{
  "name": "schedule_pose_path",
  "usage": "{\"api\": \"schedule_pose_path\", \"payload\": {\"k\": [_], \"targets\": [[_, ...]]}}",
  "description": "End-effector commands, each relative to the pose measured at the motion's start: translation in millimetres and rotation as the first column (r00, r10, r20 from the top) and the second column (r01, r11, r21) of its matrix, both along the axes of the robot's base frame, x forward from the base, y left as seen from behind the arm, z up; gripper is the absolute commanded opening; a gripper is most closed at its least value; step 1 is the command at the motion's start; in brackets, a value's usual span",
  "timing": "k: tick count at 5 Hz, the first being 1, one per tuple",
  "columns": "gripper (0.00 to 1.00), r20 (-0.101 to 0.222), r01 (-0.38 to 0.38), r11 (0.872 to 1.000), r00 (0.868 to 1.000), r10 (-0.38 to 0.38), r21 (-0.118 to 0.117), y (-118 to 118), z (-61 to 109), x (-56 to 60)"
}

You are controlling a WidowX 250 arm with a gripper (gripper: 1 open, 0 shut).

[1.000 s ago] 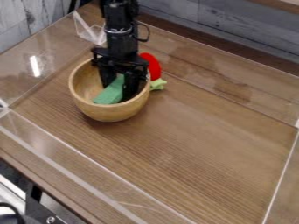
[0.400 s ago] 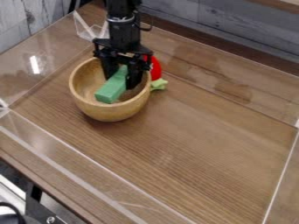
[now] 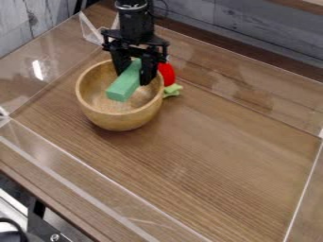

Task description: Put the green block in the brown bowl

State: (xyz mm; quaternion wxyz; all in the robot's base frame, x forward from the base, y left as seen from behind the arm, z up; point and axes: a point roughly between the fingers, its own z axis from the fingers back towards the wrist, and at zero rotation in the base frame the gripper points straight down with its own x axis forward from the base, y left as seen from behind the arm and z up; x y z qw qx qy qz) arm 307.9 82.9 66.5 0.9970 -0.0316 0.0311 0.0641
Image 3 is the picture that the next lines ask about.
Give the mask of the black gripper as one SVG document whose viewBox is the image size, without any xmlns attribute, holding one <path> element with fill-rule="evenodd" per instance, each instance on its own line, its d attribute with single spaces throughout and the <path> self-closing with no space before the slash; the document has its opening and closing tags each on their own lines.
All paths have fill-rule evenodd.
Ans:
<svg viewBox="0 0 323 242">
<path fill-rule="evenodd" d="M 131 65 L 131 58 L 142 60 L 140 85 L 150 85 L 156 77 L 158 64 L 168 58 L 170 42 L 155 35 L 152 0 L 115 0 L 119 27 L 104 29 L 104 50 L 109 52 L 116 74 Z"/>
</svg>

